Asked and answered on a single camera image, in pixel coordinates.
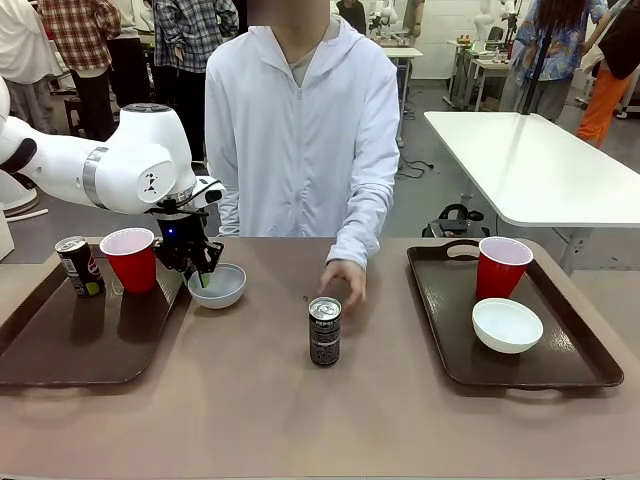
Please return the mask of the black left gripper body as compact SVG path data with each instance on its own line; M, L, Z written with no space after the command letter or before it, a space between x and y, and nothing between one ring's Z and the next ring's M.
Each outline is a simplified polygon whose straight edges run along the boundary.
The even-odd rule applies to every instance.
M177 255L189 259L192 266L196 266L196 251L208 241L205 234L207 217L205 211L158 215L157 223L164 245Z

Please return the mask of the white bowl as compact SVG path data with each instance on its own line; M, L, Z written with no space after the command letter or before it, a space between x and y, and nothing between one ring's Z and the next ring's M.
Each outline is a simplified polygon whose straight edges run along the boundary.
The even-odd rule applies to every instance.
M207 309L224 309L235 304L247 285L245 271L234 264L219 263L215 271L205 276L208 285L200 285L198 273L189 278L187 287L198 305Z
M503 354L520 354L542 338L544 327L528 307L505 298L487 298L472 309L472 325L478 339Z

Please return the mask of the red plastic cup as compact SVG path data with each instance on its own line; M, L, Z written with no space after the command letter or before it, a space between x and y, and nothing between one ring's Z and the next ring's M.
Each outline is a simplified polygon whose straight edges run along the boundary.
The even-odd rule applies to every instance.
M126 228L104 237L99 248L128 293L146 293L156 284L154 233L145 228Z
M533 252L524 243L500 236L479 242L476 298L509 298L528 265Z

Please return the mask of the black Pepsi soda can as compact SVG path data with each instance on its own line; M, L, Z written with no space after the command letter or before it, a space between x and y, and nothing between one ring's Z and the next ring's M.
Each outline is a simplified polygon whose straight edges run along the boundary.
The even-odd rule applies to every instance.
M309 303L309 355L316 366L330 367L339 359L341 315L334 298L317 297Z
M62 239L56 243L55 251L80 297L93 297L103 291L104 280L84 237Z

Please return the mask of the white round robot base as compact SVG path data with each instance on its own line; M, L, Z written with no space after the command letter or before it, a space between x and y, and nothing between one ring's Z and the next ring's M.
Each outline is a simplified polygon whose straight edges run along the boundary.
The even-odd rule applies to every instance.
M6 218L26 213L39 203L35 188L27 188L0 170L0 209Z

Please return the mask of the person's left forearm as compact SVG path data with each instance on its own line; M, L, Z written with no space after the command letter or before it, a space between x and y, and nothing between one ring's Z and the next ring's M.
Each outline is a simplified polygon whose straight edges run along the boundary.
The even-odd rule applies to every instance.
M379 251L381 234L393 201L394 182L357 185L347 201L346 218L331 246L327 262L350 261L363 271Z

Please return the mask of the person's right forearm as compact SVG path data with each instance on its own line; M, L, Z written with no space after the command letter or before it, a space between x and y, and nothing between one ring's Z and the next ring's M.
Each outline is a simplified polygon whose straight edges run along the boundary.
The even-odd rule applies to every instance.
M238 173L232 170L230 173L214 173L214 178L219 180L225 188L222 199L218 201L218 213L220 216L220 236L240 235L239 214L239 179Z

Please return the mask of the person's left hand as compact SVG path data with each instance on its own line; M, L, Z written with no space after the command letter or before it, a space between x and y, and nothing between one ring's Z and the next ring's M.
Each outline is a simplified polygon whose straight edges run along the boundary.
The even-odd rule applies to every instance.
M336 282L348 288L348 296L343 308L348 310L359 306L366 298L366 272L355 262L331 260L326 264L320 277L319 291L327 293Z

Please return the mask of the brown plastic serving tray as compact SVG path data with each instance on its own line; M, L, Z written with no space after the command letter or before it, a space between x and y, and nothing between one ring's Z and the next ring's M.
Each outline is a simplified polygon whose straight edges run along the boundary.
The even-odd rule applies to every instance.
M0 388L119 385L147 368L172 308L190 302L183 279L159 265L154 288L131 294L101 253L95 260L100 294L78 296L57 263L9 311L0 325Z
M474 387L567 390L615 387L624 373L605 346L536 261L512 298L537 314L541 340L518 354L498 353L472 327L477 241L412 246L407 257L443 369Z

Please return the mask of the person in white hooded jacket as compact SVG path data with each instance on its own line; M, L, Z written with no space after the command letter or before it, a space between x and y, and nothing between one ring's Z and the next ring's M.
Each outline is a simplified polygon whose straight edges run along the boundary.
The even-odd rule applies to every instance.
M208 169L238 173L241 237L333 245L356 186L394 182L398 123L395 66L329 0L261 0L207 62Z

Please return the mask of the dark stool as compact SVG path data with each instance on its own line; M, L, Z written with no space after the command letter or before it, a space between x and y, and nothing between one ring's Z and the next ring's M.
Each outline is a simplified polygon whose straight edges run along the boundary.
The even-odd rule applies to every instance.
M81 99L78 96L64 99L69 133L75 137L93 138L93 125L90 117L85 113Z

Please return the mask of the person in blue plaid shirt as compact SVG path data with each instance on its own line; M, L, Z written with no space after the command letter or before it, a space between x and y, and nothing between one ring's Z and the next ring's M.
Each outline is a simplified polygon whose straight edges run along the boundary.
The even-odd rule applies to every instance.
M204 161L205 79L211 54L239 30L233 0L153 0L154 63L165 70L192 160Z

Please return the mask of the person in red plaid shirt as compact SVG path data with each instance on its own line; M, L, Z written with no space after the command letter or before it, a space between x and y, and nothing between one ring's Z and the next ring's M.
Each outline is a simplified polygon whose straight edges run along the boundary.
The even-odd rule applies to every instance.
M82 105L88 138L105 141L115 130L109 96L108 42L121 33L109 0L39 0L46 31L69 68Z

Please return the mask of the person in white shirt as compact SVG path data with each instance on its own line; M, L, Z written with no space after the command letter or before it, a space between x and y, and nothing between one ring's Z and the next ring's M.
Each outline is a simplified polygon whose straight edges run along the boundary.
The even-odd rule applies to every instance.
M57 132L50 76L61 73L39 14L28 0L0 0L0 77L10 113L38 131Z

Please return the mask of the black wheeled device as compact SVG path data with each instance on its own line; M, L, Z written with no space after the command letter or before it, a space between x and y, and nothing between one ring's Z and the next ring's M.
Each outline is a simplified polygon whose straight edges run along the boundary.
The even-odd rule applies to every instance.
M446 206L439 216L422 229L423 238L486 238L491 235L484 214L463 204Z

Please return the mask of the small white desk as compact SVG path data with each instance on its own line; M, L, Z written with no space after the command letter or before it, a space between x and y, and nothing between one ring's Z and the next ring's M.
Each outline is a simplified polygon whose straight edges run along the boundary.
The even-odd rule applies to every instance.
M401 88L401 98L400 98L400 120L403 120L404 108L405 108L405 102L406 102L406 91L408 88L409 76L410 76L411 61L416 58L422 57L423 53L417 48L408 47L408 46L383 47L383 51L385 52L385 54L389 59L395 61L396 66L400 65L400 60L407 60L405 69L404 69L404 76L403 76L402 88Z

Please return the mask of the white desk with equipment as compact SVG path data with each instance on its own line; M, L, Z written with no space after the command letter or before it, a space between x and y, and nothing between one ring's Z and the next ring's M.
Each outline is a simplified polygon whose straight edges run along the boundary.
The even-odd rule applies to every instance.
M509 75L509 62L495 58L493 52L478 54L468 43L449 40L448 44L454 47L454 57L447 94L442 100L458 111L486 110L487 81L505 79Z

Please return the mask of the large white table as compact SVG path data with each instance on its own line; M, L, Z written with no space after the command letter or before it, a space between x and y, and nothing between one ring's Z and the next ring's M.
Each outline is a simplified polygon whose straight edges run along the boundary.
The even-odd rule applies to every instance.
M640 228L640 174L537 114L427 111L424 117L505 222L566 228L572 273L595 228Z

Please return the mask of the black pole stand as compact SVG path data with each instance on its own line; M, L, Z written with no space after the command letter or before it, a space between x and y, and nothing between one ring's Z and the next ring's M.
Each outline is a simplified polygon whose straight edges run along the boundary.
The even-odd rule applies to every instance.
M524 45L522 64L528 65L523 77L526 95L521 108L525 115L531 112L533 97L556 27L554 0L536 0L536 8L532 7L517 34L517 39Z

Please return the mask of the person in blue floral shirt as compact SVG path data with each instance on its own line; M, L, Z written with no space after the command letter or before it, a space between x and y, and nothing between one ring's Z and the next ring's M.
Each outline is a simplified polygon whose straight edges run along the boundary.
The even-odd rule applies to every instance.
M531 7L536 8L536 0L531 1L527 13ZM551 122L556 122L562 113L574 72L585 54L583 47L589 39L586 36L587 22L592 21L597 26L608 10L608 3L607 0L554 0L554 7L556 27L531 104L531 112ZM523 77L528 65L522 64L524 45L517 39L521 25L516 33L511 68L501 94L501 112L521 111L526 95Z

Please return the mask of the person in orange trousers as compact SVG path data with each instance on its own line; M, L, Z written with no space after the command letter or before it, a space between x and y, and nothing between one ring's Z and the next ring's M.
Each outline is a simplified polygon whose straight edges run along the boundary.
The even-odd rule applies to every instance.
M600 148L613 111L640 65L640 0L618 0L608 9L584 44L584 53L594 45L601 52L600 67L576 136Z

